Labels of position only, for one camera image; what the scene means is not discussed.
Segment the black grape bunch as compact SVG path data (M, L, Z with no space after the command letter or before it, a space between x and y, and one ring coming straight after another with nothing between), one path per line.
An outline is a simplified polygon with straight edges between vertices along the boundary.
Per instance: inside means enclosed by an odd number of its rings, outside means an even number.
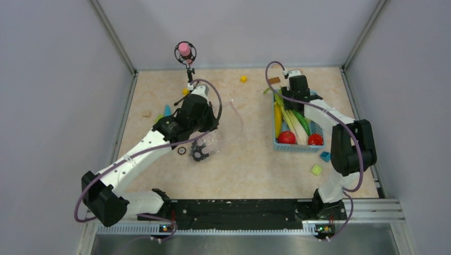
M195 162L201 162L209 158L210 153L207 150L207 143L205 141L196 140L191 144L190 154Z

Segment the light blue plastic basket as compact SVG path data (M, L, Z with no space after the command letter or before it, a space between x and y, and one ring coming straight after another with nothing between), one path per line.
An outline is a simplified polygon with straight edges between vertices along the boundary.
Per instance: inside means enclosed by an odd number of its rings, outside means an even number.
M322 128L273 95L273 147L276 151L318 152L325 146Z

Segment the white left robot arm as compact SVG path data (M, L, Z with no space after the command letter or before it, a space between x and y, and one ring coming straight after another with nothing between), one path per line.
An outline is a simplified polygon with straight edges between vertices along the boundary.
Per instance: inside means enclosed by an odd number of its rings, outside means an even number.
M190 93L182 99L181 107L159 119L132 149L97 173L84 174L76 207L84 204L105 227L133 214L148 213L160 220L167 218L171 206L162 195L156 191L132 194L126 193L126 189L157 159L179 145L196 141L192 134L198 132L198 137L202 138L217 129L222 107L214 111L208 99L210 89L217 91L208 81L195 80Z

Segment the clear zip top bag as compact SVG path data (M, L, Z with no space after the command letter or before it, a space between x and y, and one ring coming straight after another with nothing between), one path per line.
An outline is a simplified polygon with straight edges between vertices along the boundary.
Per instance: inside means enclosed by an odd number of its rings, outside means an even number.
M218 128L198 140L207 143L207 150L210 153L210 158L224 149L227 145L239 139L243 133L243 129L243 118L238 112L234 100L230 99L223 105Z

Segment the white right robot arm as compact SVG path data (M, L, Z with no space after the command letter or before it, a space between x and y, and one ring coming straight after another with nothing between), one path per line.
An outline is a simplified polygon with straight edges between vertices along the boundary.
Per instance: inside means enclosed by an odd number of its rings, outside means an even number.
M278 96L289 110L300 110L304 117L331 135L330 162L333 171L315 190L311 210L315 217L326 219L339 208L345 195L356 192L363 183L364 172L377 161L372 126L368 120L356 120L329 106L311 93L307 77L299 70L283 70L288 85Z

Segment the green chili pepper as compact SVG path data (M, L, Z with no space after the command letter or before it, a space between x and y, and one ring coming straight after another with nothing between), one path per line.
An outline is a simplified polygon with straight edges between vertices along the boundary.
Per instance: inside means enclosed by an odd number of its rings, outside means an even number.
M297 111L292 110L291 112L297 118L297 120L299 121L301 126L304 128L304 131L306 132L307 136L309 137L311 135L311 132L310 132L310 127L309 127L309 125L307 123L306 118L302 114L297 112Z

